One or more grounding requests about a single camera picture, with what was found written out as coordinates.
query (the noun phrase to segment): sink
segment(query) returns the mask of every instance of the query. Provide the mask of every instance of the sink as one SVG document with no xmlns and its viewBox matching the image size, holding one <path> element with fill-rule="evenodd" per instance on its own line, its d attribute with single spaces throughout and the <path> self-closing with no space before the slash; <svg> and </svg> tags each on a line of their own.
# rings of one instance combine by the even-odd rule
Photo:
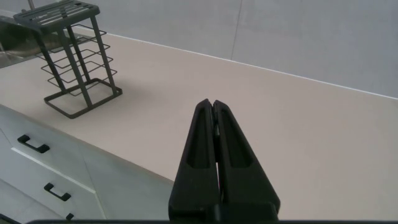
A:
<svg viewBox="0 0 398 224">
<path fill-rule="evenodd" d="M 78 44 L 87 40 L 87 36 L 75 34 Z M 62 50 L 61 42 L 57 34 L 47 34 L 42 36 L 47 50 Z M 35 58 L 35 55 L 41 54 L 30 29 L 20 26 L 13 18 L 0 16 L 0 68 L 14 65 L 19 62 Z"/>
</svg>

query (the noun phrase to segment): cabinet drawer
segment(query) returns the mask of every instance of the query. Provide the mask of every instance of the cabinet drawer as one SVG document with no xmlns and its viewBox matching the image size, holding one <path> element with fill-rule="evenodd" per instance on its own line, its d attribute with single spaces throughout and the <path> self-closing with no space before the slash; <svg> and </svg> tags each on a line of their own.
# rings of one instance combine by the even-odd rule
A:
<svg viewBox="0 0 398 224">
<path fill-rule="evenodd" d="M 13 147 L 82 184 L 93 187 L 76 142 L 3 106 L 0 106 L 0 128 Z M 25 144 L 18 141 L 22 136 L 25 136 L 24 140 L 28 139 Z M 40 147 L 43 144 L 49 148 L 44 153 L 27 146 Z"/>
<path fill-rule="evenodd" d="M 105 218 L 93 189 L 14 147 L 1 152 L 0 178 L 62 217 Z"/>
</svg>

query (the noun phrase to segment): countertop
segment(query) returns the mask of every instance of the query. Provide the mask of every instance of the countertop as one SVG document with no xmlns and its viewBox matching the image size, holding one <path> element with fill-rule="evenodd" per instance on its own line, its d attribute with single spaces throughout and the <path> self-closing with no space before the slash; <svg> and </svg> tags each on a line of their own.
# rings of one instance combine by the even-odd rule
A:
<svg viewBox="0 0 398 224">
<path fill-rule="evenodd" d="M 398 218 L 397 100 L 113 35 L 103 39 L 111 45 L 120 97 L 68 119 L 44 103 L 58 88 L 40 69 L 46 62 L 35 58 L 0 69 L 0 104 L 174 180 L 195 105 L 220 100 L 280 197 L 280 219 Z"/>
</svg>

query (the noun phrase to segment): white cabinet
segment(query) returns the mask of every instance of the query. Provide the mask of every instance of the white cabinet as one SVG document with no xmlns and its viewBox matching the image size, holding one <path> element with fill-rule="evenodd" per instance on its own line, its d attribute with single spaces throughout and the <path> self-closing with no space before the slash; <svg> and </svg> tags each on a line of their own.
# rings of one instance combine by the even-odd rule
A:
<svg viewBox="0 0 398 224">
<path fill-rule="evenodd" d="M 107 218 L 169 219 L 171 180 L 96 147 L 82 144 L 80 148 Z"/>
<path fill-rule="evenodd" d="M 171 180 L 1 105 L 0 130 L 0 179 L 62 217 L 169 219 Z M 50 149 L 34 149 L 43 144 Z"/>
<path fill-rule="evenodd" d="M 92 187 L 78 143 L 66 135 L 43 127 L 24 115 L 3 106 L 0 106 L 0 129 L 3 130 L 13 147 L 82 184 Z M 25 144 L 18 141 L 18 138 L 23 135 L 30 138 Z M 27 146 L 40 147 L 43 144 L 49 147 L 45 153 L 39 153 Z"/>
<path fill-rule="evenodd" d="M 105 218 L 95 190 L 16 149 L 2 149 L 0 178 L 62 217 Z"/>
</svg>

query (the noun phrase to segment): drawer handle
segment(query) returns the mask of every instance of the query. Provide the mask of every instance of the drawer handle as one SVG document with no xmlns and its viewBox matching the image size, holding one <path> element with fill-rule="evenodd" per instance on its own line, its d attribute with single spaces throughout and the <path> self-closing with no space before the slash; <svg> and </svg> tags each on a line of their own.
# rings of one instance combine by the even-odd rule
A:
<svg viewBox="0 0 398 224">
<path fill-rule="evenodd" d="M 41 146 L 39 146 L 39 147 L 34 147 L 34 146 L 32 146 L 32 145 L 26 143 L 26 142 L 29 141 L 29 140 L 30 140 L 30 137 L 27 136 L 26 134 L 24 134 L 23 136 L 21 136 L 21 137 L 18 138 L 18 142 L 19 142 L 19 143 L 21 143 L 21 144 L 23 144 L 24 146 L 27 146 L 27 147 L 29 147 L 29 148 L 35 150 L 35 151 L 38 152 L 38 153 L 45 153 L 45 152 L 47 152 L 48 150 L 50 150 L 50 147 L 49 147 L 48 145 L 46 145 L 46 144 L 43 144 L 43 145 L 41 145 Z"/>
<path fill-rule="evenodd" d="M 57 198 L 63 200 L 64 202 L 66 202 L 68 199 L 70 199 L 70 197 L 71 197 L 70 194 L 65 193 L 64 195 L 59 196 L 59 195 L 57 195 L 56 193 L 54 193 L 54 192 L 51 191 L 51 189 L 53 189 L 53 188 L 54 188 L 54 185 L 51 184 L 51 183 L 48 183 L 46 186 L 44 186 L 44 190 L 45 190 L 46 192 L 48 192 L 48 193 L 50 193 L 50 194 L 56 196 Z"/>
<path fill-rule="evenodd" d="M 74 215 L 72 213 L 69 213 L 65 219 L 70 221 L 73 217 Z"/>
</svg>

